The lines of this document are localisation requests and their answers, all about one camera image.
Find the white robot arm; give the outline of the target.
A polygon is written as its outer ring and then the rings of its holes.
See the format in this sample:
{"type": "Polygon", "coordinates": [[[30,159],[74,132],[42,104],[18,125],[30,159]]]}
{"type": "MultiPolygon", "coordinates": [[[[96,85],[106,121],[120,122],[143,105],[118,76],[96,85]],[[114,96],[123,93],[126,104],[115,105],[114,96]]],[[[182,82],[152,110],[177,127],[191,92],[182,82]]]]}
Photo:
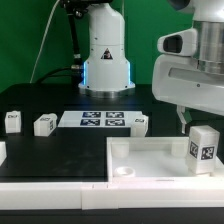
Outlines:
{"type": "MultiPolygon", "coordinates": [[[[192,27],[162,36],[153,69],[156,99],[177,106],[181,122],[187,108],[224,116],[224,0],[167,0],[193,15],[192,27]]],[[[89,7],[90,55],[84,62],[80,91],[114,97],[132,90],[125,58],[124,19],[108,4],[89,7]]]]}

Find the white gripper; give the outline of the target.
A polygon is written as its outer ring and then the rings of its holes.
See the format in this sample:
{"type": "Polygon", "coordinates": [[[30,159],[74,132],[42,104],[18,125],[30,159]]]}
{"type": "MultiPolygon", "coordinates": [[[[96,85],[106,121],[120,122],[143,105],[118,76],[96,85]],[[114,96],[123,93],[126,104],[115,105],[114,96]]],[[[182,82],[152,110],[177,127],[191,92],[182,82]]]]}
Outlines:
{"type": "Polygon", "coordinates": [[[157,100],[178,105],[183,134],[192,121],[188,108],[224,116],[224,75],[197,70],[192,58],[159,56],[153,70],[152,92],[157,100]]]}

